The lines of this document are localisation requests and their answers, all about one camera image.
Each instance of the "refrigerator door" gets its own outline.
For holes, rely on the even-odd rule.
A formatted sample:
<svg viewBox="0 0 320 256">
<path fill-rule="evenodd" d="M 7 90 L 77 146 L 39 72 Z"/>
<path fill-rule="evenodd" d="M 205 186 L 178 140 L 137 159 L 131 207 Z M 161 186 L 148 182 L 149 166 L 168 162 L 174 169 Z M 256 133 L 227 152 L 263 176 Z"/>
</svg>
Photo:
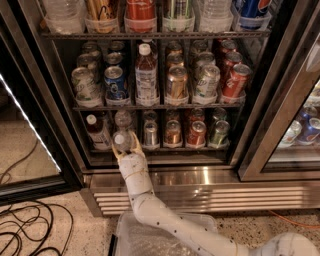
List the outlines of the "refrigerator door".
<svg viewBox="0 0 320 256">
<path fill-rule="evenodd" d="M 0 205 L 82 187 L 81 158 L 13 17 L 1 1 Z"/>
<path fill-rule="evenodd" d="M 320 3 L 281 81 L 275 84 L 274 97 L 241 164 L 242 181 L 320 180 L 319 22 Z"/>
</svg>

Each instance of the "robotic arm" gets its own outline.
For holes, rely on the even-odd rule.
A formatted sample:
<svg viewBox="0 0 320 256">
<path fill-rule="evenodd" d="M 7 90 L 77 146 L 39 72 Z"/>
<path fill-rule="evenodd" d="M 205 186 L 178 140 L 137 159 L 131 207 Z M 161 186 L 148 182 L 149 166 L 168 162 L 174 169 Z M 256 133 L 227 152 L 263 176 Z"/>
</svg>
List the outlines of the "robotic arm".
<svg viewBox="0 0 320 256">
<path fill-rule="evenodd" d="M 135 144 L 131 154 L 119 153 L 114 146 L 112 149 L 127 185 L 133 213 L 140 223 L 168 231 L 201 256 L 320 256 L 316 247 L 299 234 L 280 234 L 258 249 L 249 249 L 181 218 L 155 196 L 147 160 L 138 138 L 130 133 Z"/>
</svg>

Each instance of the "floor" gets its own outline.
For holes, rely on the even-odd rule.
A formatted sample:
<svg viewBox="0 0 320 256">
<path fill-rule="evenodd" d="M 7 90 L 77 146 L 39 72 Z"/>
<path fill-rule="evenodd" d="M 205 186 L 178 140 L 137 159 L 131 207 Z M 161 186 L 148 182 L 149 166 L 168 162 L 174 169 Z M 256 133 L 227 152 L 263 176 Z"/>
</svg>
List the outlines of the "floor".
<svg viewBox="0 0 320 256">
<path fill-rule="evenodd" d="M 64 209 L 53 205 L 59 204 L 66 207 L 74 219 L 73 231 L 64 255 L 108 255 L 111 235 L 116 234 L 118 216 L 109 218 L 92 217 L 79 192 L 49 197 L 40 201 L 50 205 L 54 213 L 53 228 L 43 247 L 56 247 L 62 252 L 67 241 L 71 218 Z M 13 209 L 34 204 L 35 203 L 32 202 L 17 204 L 13 206 Z M 8 207 L 0 208 L 0 233 L 9 231 L 16 232 L 18 230 L 18 227 L 12 223 L 3 224 L 5 221 L 13 220 L 12 214 L 2 212 L 7 208 Z M 319 210 L 309 209 L 277 212 L 296 222 L 318 225 L 318 229 L 297 227 L 279 219 L 267 211 L 213 213 L 211 216 L 214 218 L 214 224 L 220 234 L 251 248 L 261 246 L 270 238 L 282 232 L 297 232 L 309 238 L 320 250 Z M 35 209 L 27 208 L 23 212 L 19 212 L 18 215 L 24 220 L 27 220 L 32 216 L 34 217 L 36 211 Z M 43 206 L 41 207 L 41 216 L 49 219 L 48 211 L 46 211 Z M 39 220 L 39 223 L 30 224 L 26 230 L 31 237 L 39 238 L 45 233 L 46 226 L 43 220 Z M 11 246 L 1 254 L 1 251 L 11 237 L 12 236 L 0 236 L 0 255 L 12 255 L 12 252 L 17 248 L 17 244 L 12 243 Z M 21 237 L 22 251 L 20 255 L 29 255 L 30 252 L 37 247 L 39 242 L 30 242 L 22 234 Z M 53 251 L 47 251 L 44 255 L 49 256 L 56 254 Z"/>
</svg>

